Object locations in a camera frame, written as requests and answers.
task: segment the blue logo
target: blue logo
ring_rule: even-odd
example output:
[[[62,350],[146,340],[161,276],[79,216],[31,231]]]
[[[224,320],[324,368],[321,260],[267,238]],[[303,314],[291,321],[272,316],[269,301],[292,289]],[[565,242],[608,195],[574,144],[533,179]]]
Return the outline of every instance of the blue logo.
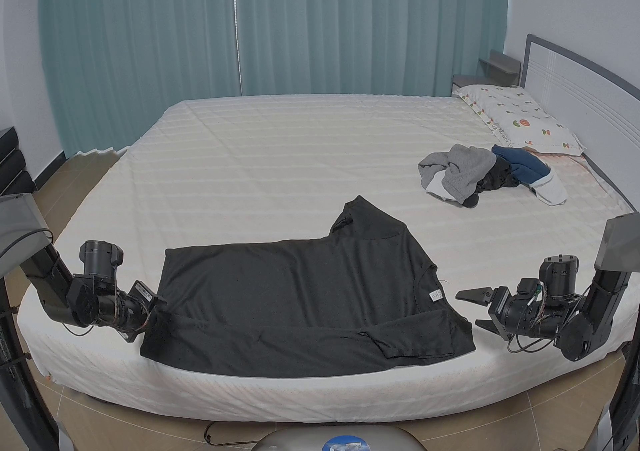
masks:
[[[360,437],[340,435],[329,440],[322,451],[371,451],[371,448]]]

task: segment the floral pillowcase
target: floral pillowcase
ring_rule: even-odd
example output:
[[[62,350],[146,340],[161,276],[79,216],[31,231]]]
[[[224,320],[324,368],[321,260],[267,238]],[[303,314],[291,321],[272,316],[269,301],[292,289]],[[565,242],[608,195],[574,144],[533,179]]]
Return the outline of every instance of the floral pillowcase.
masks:
[[[500,141],[513,148],[580,156],[578,138],[545,113],[523,88],[471,85],[454,92],[489,126]]]

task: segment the white headboard panel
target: white headboard panel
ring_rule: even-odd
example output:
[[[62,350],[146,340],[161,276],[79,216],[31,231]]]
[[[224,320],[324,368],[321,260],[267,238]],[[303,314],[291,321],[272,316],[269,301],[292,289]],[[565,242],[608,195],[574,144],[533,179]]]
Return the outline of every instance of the white headboard panel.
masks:
[[[551,42],[527,36],[520,84],[584,145],[584,155],[640,209],[640,90]]]

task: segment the curtain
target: curtain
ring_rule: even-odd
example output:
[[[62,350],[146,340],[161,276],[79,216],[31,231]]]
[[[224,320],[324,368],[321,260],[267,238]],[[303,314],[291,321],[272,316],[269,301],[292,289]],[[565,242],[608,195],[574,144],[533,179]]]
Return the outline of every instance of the curtain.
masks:
[[[237,0],[244,95],[449,95],[502,51],[508,0]]]
[[[233,0],[40,0],[67,156],[120,149],[184,99],[240,95]]]

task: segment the white bed sheet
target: white bed sheet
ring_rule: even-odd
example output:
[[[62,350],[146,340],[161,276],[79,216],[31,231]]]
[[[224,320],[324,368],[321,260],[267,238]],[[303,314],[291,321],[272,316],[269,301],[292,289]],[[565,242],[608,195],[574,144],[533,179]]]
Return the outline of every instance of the white bed sheet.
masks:
[[[87,239],[124,250],[118,284],[158,286],[164,249],[227,242],[313,239],[327,234],[361,194],[407,223],[438,265],[449,302],[470,321],[486,309],[455,300],[460,289],[537,276],[541,260],[578,255],[577,291],[612,216],[628,212],[587,168],[548,162],[569,199],[549,207],[523,186],[482,193],[474,209],[424,193],[417,164],[454,143],[491,147],[493,135],[459,99],[386,95],[288,95],[188,101],[124,154],[56,242],[71,271]],[[509,354],[474,327],[477,350],[427,367],[306,379],[224,377],[167,367],[139,355],[113,330],[86,337],[50,321],[29,287],[19,326],[38,369],[58,383],[158,414],[211,420],[379,422],[437,416],[487,405],[601,359],[632,336],[640,283],[632,281],[611,337],[571,363],[547,347]]]

